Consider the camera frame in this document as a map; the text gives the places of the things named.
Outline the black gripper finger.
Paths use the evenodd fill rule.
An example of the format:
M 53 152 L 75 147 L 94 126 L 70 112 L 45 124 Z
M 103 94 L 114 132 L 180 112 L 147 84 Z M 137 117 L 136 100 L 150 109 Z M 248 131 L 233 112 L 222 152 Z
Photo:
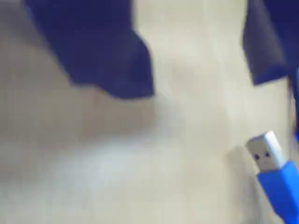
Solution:
M 242 47 L 254 85 L 296 74 L 299 68 L 299 2 L 249 0 Z
M 117 98 L 155 93 L 150 52 L 134 29 L 131 0 L 26 0 L 38 31 L 76 85 Z

